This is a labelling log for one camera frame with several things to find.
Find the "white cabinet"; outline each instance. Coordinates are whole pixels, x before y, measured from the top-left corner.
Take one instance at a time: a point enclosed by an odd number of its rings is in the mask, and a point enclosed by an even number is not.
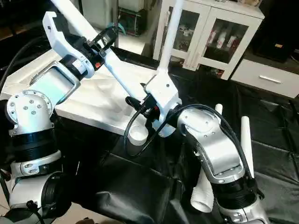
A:
[[[247,59],[241,61],[231,79],[291,98],[299,94],[298,74]]]
[[[154,48],[159,60],[175,0],[163,0]],[[264,18],[257,7],[235,2],[185,0],[172,50],[183,68],[200,66],[228,79]]]

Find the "black cable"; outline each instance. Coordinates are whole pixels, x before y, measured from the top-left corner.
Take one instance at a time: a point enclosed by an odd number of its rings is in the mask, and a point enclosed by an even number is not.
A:
[[[15,62],[18,60],[18,58],[29,48],[31,47],[31,45],[36,44],[37,42],[39,42],[41,39],[44,39],[44,36],[40,36],[40,37],[36,37],[34,39],[32,39],[31,41],[29,41],[28,43],[26,43],[13,57],[13,59],[10,61],[6,71],[4,72],[4,75],[0,81],[0,93],[2,91],[2,88],[4,86],[4,83],[7,79],[7,77],[10,75],[11,70],[14,67]]]
[[[8,188],[7,188],[2,170],[0,170],[0,184],[1,184],[1,187],[3,189],[3,193],[4,193],[4,196],[7,200],[7,203],[9,204],[9,191],[8,191]]]
[[[229,125],[229,123],[225,120],[225,118],[219,113],[217,112],[215,109],[207,106],[207,105],[203,105],[203,104],[191,104],[191,105],[187,105],[187,106],[183,106],[179,109],[177,109],[174,113],[172,113],[171,115],[169,115],[165,121],[160,125],[160,127],[155,131],[155,133],[151,136],[151,138],[149,139],[149,141],[145,144],[145,146],[142,148],[142,150],[140,150],[138,153],[134,154],[134,155],[131,155],[128,153],[127,151],[127,138],[128,138],[128,132],[134,122],[134,120],[137,118],[137,116],[142,113],[142,111],[144,110],[143,107],[141,107],[135,114],[134,116],[132,117],[132,119],[129,121],[128,123],[128,126],[126,128],[126,131],[124,133],[124,136],[123,136],[123,144],[124,144],[124,148],[125,148],[125,151],[126,153],[128,154],[129,157],[132,157],[132,158],[136,158],[138,156],[140,156],[145,150],[146,148],[150,145],[150,143],[154,140],[154,138],[159,134],[159,132],[164,128],[164,126],[174,117],[174,116],[177,116],[178,114],[180,114],[183,110],[185,109],[188,109],[188,108],[191,108],[191,107],[194,107],[194,108],[198,108],[198,109],[204,109],[204,110],[207,110],[213,114],[215,114],[217,117],[219,117],[222,121],[222,123],[226,126],[226,128],[228,129],[228,132],[225,132],[226,135],[228,135],[228,137],[232,140],[232,142],[235,144],[236,146],[236,149],[239,153],[239,156],[241,158],[241,161],[244,165],[244,168],[247,172],[247,175],[249,176],[250,179],[252,179],[252,176],[251,176],[251,173],[250,173],[250,170],[249,170],[249,166],[248,166],[248,163],[247,163],[247,160],[246,160],[246,157],[245,157],[245,154],[244,154],[244,151],[242,150],[242,147],[241,147],[241,144],[236,136],[236,134],[234,133],[233,129],[231,128],[231,126]]]
[[[9,212],[13,212],[16,210],[27,211],[27,212],[30,212],[31,214],[35,214],[37,216],[38,220],[40,221],[40,224],[45,224],[41,214],[39,214],[38,211],[34,211],[29,208],[14,208],[14,209],[9,210]]]

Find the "drawer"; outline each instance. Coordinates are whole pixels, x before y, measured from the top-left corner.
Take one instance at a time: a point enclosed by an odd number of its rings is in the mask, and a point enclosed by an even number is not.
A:
[[[246,59],[241,61],[232,80],[291,98],[299,94],[299,75]]]

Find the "floor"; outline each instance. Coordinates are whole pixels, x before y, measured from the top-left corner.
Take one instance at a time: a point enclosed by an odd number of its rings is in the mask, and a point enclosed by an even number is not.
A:
[[[0,215],[5,215],[8,212],[8,208],[8,203],[6,202],[2,188],[0,187]],[[94,222],[97,224],[120,224],[120,222],[116,220],[110,219],[93,211],[84,209],[81,207],[81,205],[76,203],[72,203],[67,213],[64,216],[56,219],[53,222],[53,224],[75,224],[79,220],[82,220],[86,217],[93,219]]]

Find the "white robotic link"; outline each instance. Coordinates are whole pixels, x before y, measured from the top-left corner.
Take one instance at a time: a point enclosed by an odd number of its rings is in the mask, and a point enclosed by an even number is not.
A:
[[[15,140],[14,152],[18,158],[11,164],[10,207],[26,207],[28,201],[33,201],[38,212],[45,217],[62,215],[69,206],[69,203],[55,201],[54,196],[47,195],[49,186],[56,186],[57,192],[65,192],[60,187],[66,180],[59,162],[61,154],[54,145],[50,116],[54,107],[80,86],[82,78],[91,77],[104,64],[131,97],[143,103],[143,99],[151,95],[159,108],[159,116],[153,120],[155,129],[166,121],[170,112],[181,108],[178,90],[168,76],[168,63],[183,0],[177,0],[173,9],[157,74],[144,88],[138,83],[126,81],[124,77],[127,74],[122,74],[118,67],[119,58],[109,48],[117,30],[107,29],[98,35],[69,0],[52,2],[81,38],[74,47],[71,46],[63,33],[56,29],[57,15],[47,12],[43,26],[52,48],[63,59],[53,62],[36,75],[29,89],[12,96],[7,104],[7,114],[14,123],[14,129],[9,133]],[[218,117],[205,110],[188,108],[174,120],[161,130],[160,135],[169,136],[178,127],[188,138],[211,182],[224,220],[229,223],[269,224],[254,184],[248,186],[248,173],[240,159],[240,152],[221,129]]]

